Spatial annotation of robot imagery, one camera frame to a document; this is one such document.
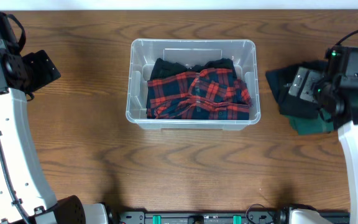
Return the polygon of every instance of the white wall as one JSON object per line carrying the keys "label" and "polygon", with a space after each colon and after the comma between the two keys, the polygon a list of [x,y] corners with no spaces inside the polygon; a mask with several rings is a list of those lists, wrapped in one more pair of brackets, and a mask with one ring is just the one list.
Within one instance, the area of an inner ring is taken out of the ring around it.
{"label": "white wall", "polygon": [[0,0],[0,10],[358,9],[358,0]]}

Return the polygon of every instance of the white storage box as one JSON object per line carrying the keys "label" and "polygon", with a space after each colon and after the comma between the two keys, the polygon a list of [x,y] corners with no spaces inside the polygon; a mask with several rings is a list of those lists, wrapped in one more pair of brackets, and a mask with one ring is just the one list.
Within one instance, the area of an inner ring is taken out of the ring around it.
{"label": "white storage box", "polygon": [[[253,107],[249,120],[147,119],[147,80],[158,58],[187,67],[229,58],[237,77],[247,83]],[[213,128],[242,130],[260,120],[259,87],[255,44],[250,40],[160,40],[137,39],[131,45],[126,117],[144,129]]]}

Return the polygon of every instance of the plaid shirt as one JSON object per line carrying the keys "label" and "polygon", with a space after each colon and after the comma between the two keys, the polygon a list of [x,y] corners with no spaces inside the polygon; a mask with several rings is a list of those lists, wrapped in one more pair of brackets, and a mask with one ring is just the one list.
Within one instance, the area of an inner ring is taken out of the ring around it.
{"label": "plaid shirt", "polygon": [[200,73],[147,82],[147,117],[157,119],[249,119],[251,98],[232,70],[208,68]]}

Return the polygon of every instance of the wood grain surface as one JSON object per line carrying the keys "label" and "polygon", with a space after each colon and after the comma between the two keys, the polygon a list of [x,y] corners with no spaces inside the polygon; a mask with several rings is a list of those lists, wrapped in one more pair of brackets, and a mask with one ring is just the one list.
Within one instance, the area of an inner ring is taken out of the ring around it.
{"label": "wood grain surface", "polygon": [[[358,11],[14,12],[23,54],[44,49],[61,79],[35,94],[29,123],[57,198],[118,209],[245,210],[253,203],[350,208],[337,133],[298,136],[281,116],[267,70],[323,58],[358,29]],[[250,39],[262,119],[243,131],[145,131],[125,117],[131,42]],[[358,46],[358,35],[346,42]]]}

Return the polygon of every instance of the black cloth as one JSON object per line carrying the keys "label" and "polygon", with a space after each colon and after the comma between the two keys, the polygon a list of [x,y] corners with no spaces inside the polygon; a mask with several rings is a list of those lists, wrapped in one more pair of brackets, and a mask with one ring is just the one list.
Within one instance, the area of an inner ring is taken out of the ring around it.
{"label": "black cloth", "polygon": [[274,99],[280,107],[280,114],[306,119],[318,118],[318,105],[316,103],[302,100],[299,97],[289,95],[289,84],[292,84],[299,67],[323,71],[326,66],[327,62],[315,60],[266,72],[266,79],[272,90]]}
{"label": "black cloth", "polygon": [[152,75],[150,80],[154,80],[156,78],[168,78],[174,75],[178,75],[182,72],[201,72],[206,68],[226,68],[231,69],[233,71],[233,78],[237,78],[236,70],[234,69],[233,61],[228,58],[222,58],[220,60],[210,61],[206,63],[204,66],[195,65],[191,68],[187,68],[184,65],[179,63],[171,63],[168,61],[164,61],[160,58],[155,62],[154,68],[152,70]]}

